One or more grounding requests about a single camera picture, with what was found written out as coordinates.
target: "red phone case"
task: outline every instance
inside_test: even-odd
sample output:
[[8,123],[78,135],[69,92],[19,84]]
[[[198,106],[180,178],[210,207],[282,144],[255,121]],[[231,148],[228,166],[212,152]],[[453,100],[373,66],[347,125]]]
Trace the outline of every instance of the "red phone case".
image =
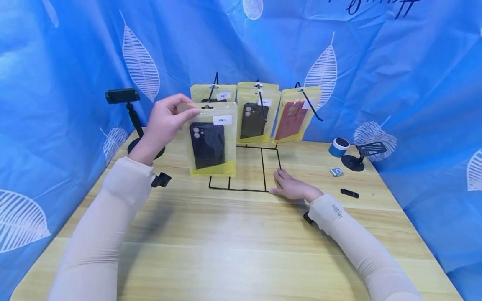
[[276,132],[275,140],[280,140],[300,132],[308,109],[302,109],[302,102],[288,102],[281,116],[280,126]]

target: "white leaf print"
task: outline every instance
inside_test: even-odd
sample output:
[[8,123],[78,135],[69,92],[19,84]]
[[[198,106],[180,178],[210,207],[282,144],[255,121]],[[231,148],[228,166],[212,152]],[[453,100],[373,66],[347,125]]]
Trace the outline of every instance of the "white leaf print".
[[335,33],[332,35],[330,46],[323,51],[313,66],[311,66],[305,78],[305,87],[320,86],[322,90],[320,101],[316,106],[317,111],[330,100],[333,90],[335,90],[338,69],[335,50],[333,49],[334,38]]
[[110,129],[108,135],[106,135],[101,128],[100,131],[106,137],[106,141],[102,147],[102,152],[104,152],[104,156],[106,157],[106,165],[109,165],[110,161],[119,151],[120,147],[124,144],[129,135],[126,133],[126,131],[124,131],[123,128],[112,128]]
[[59,27],[59,19],[57,17],[57,12],[55,12],[55,8],[52,6],[49,0],[42,0],[42,3],[50,17],[50,21],[52,21],[52,24],[55,27]]
[[244,13],[251,20],[257,20],[263,13],[263,0],[242,0]]
[[159,73],[156,64],[147,49],[135,36],[124,20],[124,40],[122,42],[122,55],[134,83],[152,102],[159,93]]
[[482,190],[482,149],[472,156],[467,165],[467,189]]
[[30,198],[0,189],[0,253],[50,236],[42,208]]
[[385,153],[369,156],[368,158],[370,161],[375,162],[388,158],[397,147],[397,137],[387,134],[382,130],[382,126],[385,122],[382,125],[378,125],[375,121],[365,122],[356,129],[355,134],[353,135],[355,145],[381,141],[387,148]]

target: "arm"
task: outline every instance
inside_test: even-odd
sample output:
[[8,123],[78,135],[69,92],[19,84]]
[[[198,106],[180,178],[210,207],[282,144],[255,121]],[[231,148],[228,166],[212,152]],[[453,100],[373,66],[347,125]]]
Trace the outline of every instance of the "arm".
[[124,235],[151,191],[153,167],[119,159],[69,240],[49,300],[111,301]]
[[129,157],[119,159],[99,194],[77,225],[64,253],[50,301],[114,301],[117,266],[124,236],[147,201],[154,177],[152,162],[179,127],[199,114],[178,114],[177,104],[192,102],[184,95],[154,104],[144,136]]
[[296,180],[283,170],[275,172],[281,188],[270,190],[290,199],[310,203],[308,216],[331,236],[365,281],[373,301],[422,301],[401,267],[360,223],[345,212],[331,195]]

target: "blue tape roll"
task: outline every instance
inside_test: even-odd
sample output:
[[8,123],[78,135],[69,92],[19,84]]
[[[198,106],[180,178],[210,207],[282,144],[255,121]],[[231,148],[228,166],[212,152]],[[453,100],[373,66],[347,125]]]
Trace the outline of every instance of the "blue tape roll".
[[334,156],[341,158],[346,153],[347,149],[350,147],[350,143],[343,138],[335,138],[328,149],[328,152]]

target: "plastic bag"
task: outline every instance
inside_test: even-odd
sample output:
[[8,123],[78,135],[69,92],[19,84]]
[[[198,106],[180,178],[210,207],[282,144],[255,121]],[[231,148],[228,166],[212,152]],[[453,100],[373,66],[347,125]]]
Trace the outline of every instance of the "plastic bag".
[[273,137],[273,143],[301,141],[306,128],[313,117],[313,111],[305,96],[305,91],[311,105],[316,107],[321,97],[318,86],[286,89],[281,92],[280,113]]
[[236,176],[236,103],[180,104],[201,113],[183,126],[193,176]]
[[269,143],[280,104],[278,90],[238,90],[238,143]]
[[206,103],[211,95],[210,103],[228,102],[233,103],[236,100],[236,85],[214,85],[213,94],[211,94],[211,85],[193,85],[191,87],[191,99],[195,103]]
[[239,89],[258,89],[258,85],[260,85],[262,90],[275,90],[279,91],[280,86],[274,84],[268,84],[265,82],[257,82],[257,81],[241,81],[238,83],[238,90]]

